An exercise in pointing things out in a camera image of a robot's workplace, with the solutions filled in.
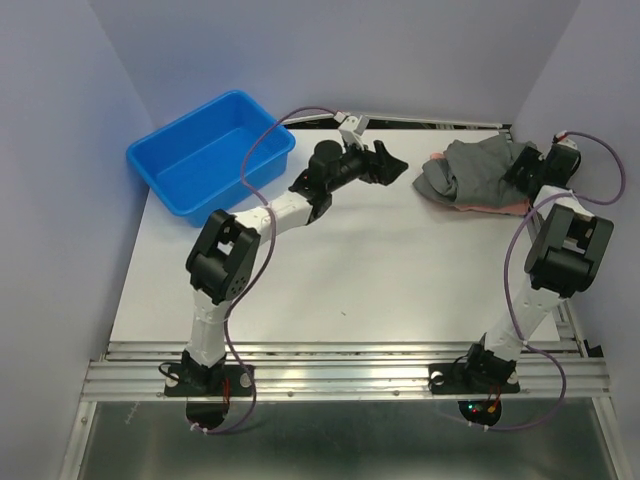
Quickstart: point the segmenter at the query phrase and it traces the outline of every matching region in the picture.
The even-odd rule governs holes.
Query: gray cloth
[[[413,186],[423,196],[445,205],[503,208],[526,195],[502,179],[527,142],[510,143],[503,134],[478,143],[454,141],[444,159],[429,160]]]

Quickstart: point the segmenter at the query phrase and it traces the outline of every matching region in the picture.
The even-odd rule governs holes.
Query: blue plastic container
[[[127,158],[174,215],[204,225],[250,195],[240,183],[245,155],[275,119],[249,95],[227,92],[138,140]],[[295,138],[280,126],[254,151],[247,180],[257,188],[284,173]]]

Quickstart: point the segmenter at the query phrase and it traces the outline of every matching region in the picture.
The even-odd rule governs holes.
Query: white wall
[[[57,478],[103,348],[149,117],[85,0],[0,3],[0,478]]]
[[[516,138],[548,145],[563,129],[610,141],[626,161],[628,190],[620,203],[593,211],[615,231],[592,288],[575,303],[591,343],[602,343],[613,379],[620,427],[640,476],[640,4],[583,0],[515,123]],[[573,185],[610,197],[618,185],[613,160],[579,142],[581,170]]]
[[[225,90],[512,122],[577,0],[89,0],[164,124]]]

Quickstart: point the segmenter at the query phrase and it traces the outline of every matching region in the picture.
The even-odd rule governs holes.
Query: tabletop
[[[273,199],[306,167],[317,142],[335,130],[294,130],[285,174],[262,189]],[[422,198],[411,187],[432,152],[453,140],[477,142],[494,130],[369,130],[409,169],[383,187],[352,182],[333,194],[317,222],[277,238],[264,276],[234,311],[231,335],[241,342],[477,341],[506,304],[504,256],[520,219],[459,212]],[[252,208],[254,198],[232,212]],[[192,288],[185,261],[198,236],[151,192],[114,328],[112,342],[189,339]],[[512,291],[524,282],[531,246],[518,241]],[[264,258],[261,248],[256,267]],[[558,340],[553,314],[533,336]]]

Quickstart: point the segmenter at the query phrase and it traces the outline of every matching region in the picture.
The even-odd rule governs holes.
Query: purple cable
[[[265,198],[264,195],[262,195],[258,191],[257,188],[255,188],[253,185],[251,185],[247,181],[247,178],[246,178],[247,164],[249,163],[249,158],[251,157],[253,152],[255,152],[256,148],[258,148],[258,145],[260,145],[260,143],[271,132],[273,132],[278,126],[280,126],[282,124],[282,122],[284,122],[285,120],[288,120],[289,118],[294,116],[296,113],[300,113],[300,112],[303,112],[303,111],[306,111],[306,110],[319,110],[319,111],[322,111],[322,112],[330,113],[332,115],[336,115],[336,113],[337,113],[335,110],[331,110],[329,108],[315,107],[315,106],[296,108],[295,110],[287,113],[284,117],[281,117],[273,125],[271,125],[267,129],[267,131],[264,132],[258,138],[258,140],[256,140],[256,142],[253,144],[253,146],[249,149],[249,151],[245,155],[244,160],[242,161],[242,166],[240,167],[240,181],[242,182],[242,184],[245,187],[247,187],[249,189],[249,191],[251,191],[251,193],[253,195],[258,197],[260,202],[266,207],[266,210],[269,213],[269,217],[271,218],[271,241],[269,242],[269,250],[267,251],[267,256],[266,256],[264,262],[262,263],[262,265],[260,266],[260,269],[258,270],[258,273],[256,273],[256,275],[253,277],[253,279],[251,280],[249,285],[247,285],[247,288],[245,288],[244,291],[238,296],[238,298],[236,298],[231,303],[231,305],[229,306],[229,310],[227,310],[227,314],[224,317],[224,336],[225,336],[225,339],[227,341],[227,345],[229,346],[229,350],[231,351],[231,354],[233,355],[233,358],[235,358],[236,362],[238,362],[238,365],[240,365],[242,367],[242,369],[245,371],[245,373],[249,377],[249,380],[251,381],[252,399],[251,399],[251,406],[249,407],[249,410],[247,410],[247,412],[242,416],[242,418],[240,420],[238,420],[236,423],[234,423],[230,427],[223,428],[222,430],[206,430],[205,431],[202,428],[200,428],[198,425],[195,425],[195,427],[194,427],[194,425],[192,425],[192,428],[195,428],[198,431],[200,431],[202,433],[205,433],[207,435],[220,435],[220,434],[225,434],[225,433],[231,433],[231,432],[235,431],[236,429],[238,429],[241,425],[243,425],[249,419],[249,417],[251,416],[251,414],[253,413],[253,411],[256,408],[256,403],[257,403],[257,400],[258,400],[258,392],[257,392],[257,389],[256,389],[255,379],[253,378],[253,373],[251,372],[251,370],[249,370],[249,367],[247,366],[246,363],[244,363],[242,358],[240,358],[240,355],[238,354],[238,351],[236,350],[235,346],[233,345],[233,342],[231,341],[231,336],[229,335],[229,318],[231,317],[231,312],[236,308],[238,303],[240,303],[240,301],[247,295],[247,293],[249,293],[251,291],[251,289],[255,286],[255,284],[258,282],[258,280],[260,280],[260,277],[262,277],[262,274],[264,273],[264,271],[266,270],[267,266],[269,265],[269,262],[271,261],[271,257],[273,256],[273,251],[274,251],[275,245],[276,245],[277,231],[276,231],[276,216],[273,213],[273,210],[271,210],[271,208],[269,208],[269,201]]]
[[[627,175],[626,175],[622,160],[620,159],[620,156],[618,155],[618,153],[613,149],[613,147],[611,147],[611,145],[609,145],[608,143],[606,143],[605,141],[603,141],[603,140],[601,140],[601,139],[599,139],[597,137],[594,137],[593,135],[589,135],[587,133],[581,133],[581,132],[568,131],[568,132],[565,132],[563,134],[563,137],[564,136],[569,136],[569,135],[575,135],[575,136],[578,136],[578,137],[588,138],[589,140],[593,140],[594,142],[597,142],[600,145],[602,145],[604,148],[606,148],[609,151],[609,153],[611,153],[611,155],[615,159],[616,164],[618,165],[618,168],[620,170],[620,189],[618,190],[618,193],[611,200],[598,200],[598,199],[593,199],[593,198],[586,197],[584,195],[575,195],[576,198],[580,198],[580,199],[585,200],[587,202],[595,203],[597,205],[612,205],[612,204],[616,203],[618,200],[620,200],[620,197],[622,197],[622,194],[624,193],[626,185],[627,185]],[[511,255],[513,253],[513,249],[515,248],[516,241],[518,240],[518,237],[520,236],[520,234],[522,233],[524,228],[527,226],[527,223],[529,223],[529,221],[540,210],[541,207],[543,207],[547,203],[553,202],[554,200],[557,200],[559,198],[571,197],[571,196],[573,196],[573,194],[570,193],[570,192],[558,193],[556,195],[552,195],[552,196],[550,196],[548,198],[545,198],[538,205],[534,206],[531,209],[531,211],[529,211],[529,213],[527,213],[527,215],[522,220],[522,223],[520,223],[520,225],[516,229],[516,231],[515,231],[515,233],[513,235],[513,238],[511,239],[511,243],[509,243],[509,248],[507,248],[507,254],[506,254],[505,259],[504,259],[504,270],[503,270],[503,276],[502,276],[503,285],[504,285],[504,295],[505,295],[505,299],[507,301],[507,308],[509,309],[509,316],[511,317],[511,321],[513,322],[513,328],[516,331],[516,334],[518,335],[518,338],[520,338],[520,340],[522,340],[522,341],[525,340],[524,339],[524,335],[522,334],[522,330],[520,329],[520,325],[518,324],[518,320],[516,319],[515,310],[513,308],[513,301],[511,299],[511,292],[509,291],[509,264],[511,262]],[[567,375],[566,375],[566,373],[564,371],[564,368],[562,368],[562,365],[560,364],[560,362],[553,355],[551,355],[548,352],[545,352],[544,350],[540,350],[539,348],[532,347],[528,343],[525,346],[526,346],[527,350],[529,350],[530,352],[538,353],[538,354],[543,355],[544,357],[548,358],[558,368],[558,372],[560,372],[560,378],[562,379],[562,387],[560,389],[560,395],[558,397],[558,401],[555,403],[555,405],[545,415],[543,415],[542,417],[540,417],[539,419],[537,419],[537,420],[535,420],[533,422],[526,423],[526,424],[523,424],[523,425],[514,425],[514,426],[510,426],[510,427],[490,427],[489,430],[498,431],[498,432],[514,432],[514,431],[526,430],[526,429],[529,429],[529,428],[537,427],[539,425],[542,425],[543,423],[545,423],[549,419],[551,419],[551,417],[553,417],[558,412],[558,410],[562,406],[562,403],[564,402],[564,397],[565,397],[565,395],[567,393]]]

